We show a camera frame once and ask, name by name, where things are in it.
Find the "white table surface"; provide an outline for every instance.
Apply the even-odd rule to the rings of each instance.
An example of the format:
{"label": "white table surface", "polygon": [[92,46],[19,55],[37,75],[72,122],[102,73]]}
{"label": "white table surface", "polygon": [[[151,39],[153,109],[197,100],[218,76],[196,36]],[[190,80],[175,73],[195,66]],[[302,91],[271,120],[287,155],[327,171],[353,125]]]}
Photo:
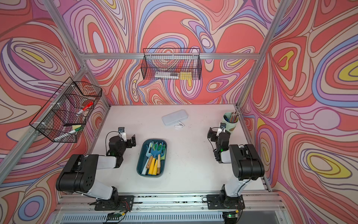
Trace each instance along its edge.
{"label": "white table surface", "polygon": [[[181,109],[188,114],[188,119],[182,121],[185,127],[177,130],[163,124],[162,116]],[[97,170],[96,180],[123,193],[220,190],[233,175],[232,167],[215,160],[207,133],[209,127],[218,127],[222,115],[230,111],[234,111],[233,105],[112,106],[92,154],[105,155],[105,137],[110,131],[118,131],[118,127],[125,127],[128,139],[135,134],[137,146],[126,149],[119,168]],[[110,137],[115,135],[108,135],[107,148]],[[142,144],[151,138],[167,142],[165,169],[158,178],[142,177],[136,171]],[[229,143],[247,144],[240,123]],[[264,190],[261,179],[245,190]]]}

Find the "white clip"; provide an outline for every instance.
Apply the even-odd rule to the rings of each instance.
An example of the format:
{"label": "white clip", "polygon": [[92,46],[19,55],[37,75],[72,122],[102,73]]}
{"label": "white clip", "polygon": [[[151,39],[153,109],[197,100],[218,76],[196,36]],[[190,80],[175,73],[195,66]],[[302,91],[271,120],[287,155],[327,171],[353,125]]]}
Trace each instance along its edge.
{"label": "white clip", "polygon": [[180,128],[184,127],[184,126],[185,125],[182,122],[178,121],[177,125],[175,125],[174,127],[175,127],[175,129],[180,129]]}

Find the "green cup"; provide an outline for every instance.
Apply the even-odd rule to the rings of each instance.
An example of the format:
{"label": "green cup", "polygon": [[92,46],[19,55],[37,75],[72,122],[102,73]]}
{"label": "green cup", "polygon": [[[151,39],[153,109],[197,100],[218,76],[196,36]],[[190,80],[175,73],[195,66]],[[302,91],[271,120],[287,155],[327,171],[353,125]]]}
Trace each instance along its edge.
{"label": "green cup", "polygon": [[[230,120],[231,112],[226,112],[224,115],[226,115],[227,118]],[[234,131],[236,125],[237,125],[237,122],[238,122],[239,120],[237,120],[237,122],[235,122],[235,123],[230,123],[230,122],[228,122],[228,121],[225,120],[224,115],[223,115],[223,123],[226,124],[226,130],[227,130],[228,132],[232,133],[232,132]]]}

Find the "marker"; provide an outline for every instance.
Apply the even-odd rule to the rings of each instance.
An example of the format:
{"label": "marker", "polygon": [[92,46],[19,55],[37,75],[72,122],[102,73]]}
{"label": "marker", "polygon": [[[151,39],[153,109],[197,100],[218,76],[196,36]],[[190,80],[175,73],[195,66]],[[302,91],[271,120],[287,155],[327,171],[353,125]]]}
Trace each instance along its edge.
{"label": "marker", "polygon": [[56,137],[56,138],[54,139],[54,141],[58,141],[58,140],[63,139],[64,137],[70,136],[71,134],[78,132],[80,128],[81,128],[81,127],[76,128],[76,129],[74,129],[74,130],[72,130],[72,131],[70,131],[70,132],[68,132],[68,133],[63,134],[63,135],[60,135],[60,136]]}
{"label": "marker", "polygon": [[87,104],[87,106],[85,106],[82,110],[77,112],[77,116],[80,115],[81,113],[83,113],[85,110],[87,110],[92,105],[93,105],[93,102],[90,102],[89,104]]}

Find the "psychedelic wall pattern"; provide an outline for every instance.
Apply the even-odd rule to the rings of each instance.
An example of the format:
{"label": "psychedelic wall pattern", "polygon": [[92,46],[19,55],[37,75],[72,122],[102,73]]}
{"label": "psychedelic wall pattern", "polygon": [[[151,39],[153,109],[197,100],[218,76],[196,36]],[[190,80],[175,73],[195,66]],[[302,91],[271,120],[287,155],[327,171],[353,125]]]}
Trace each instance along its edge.
{"label": "psychedelic wall pattern", "polygon": [[143,80],[140,60],[87,60],[108,102],[118,104],[232,104],[254,60],[213,60],[200,80]]}
{"label": "psychedelic wall pattern", "polygon": [[[198,47],[204,53],[258,52],[277,1],[56,1],[82,52]],[[253,60],[203,60],[200,81],[143,80],[140,60],[87,61],[116,104],[232,104]]]}
{"label": "psychedelic wall pattern", "polygon": [[49,14],[37,5],[36,0],[0,3],[1,160],[41,106],[79,69]]}
{"label": "psychedelic wall pattern", "polygon": [[357,1],[293,1],[241,104],[295,223],[358,223],[357,21]]}
{"label": "psychedelic wall pattern", "polygon": [[[1,1],[0,21],[2,160],[79,65],[40,0]],[[45,223],[60,197],[56,178],[72,154],[87,153],[105,112],[99,101],[76,144],[52,143],[42,135],[35,140],[0,185],[1,224]]]}

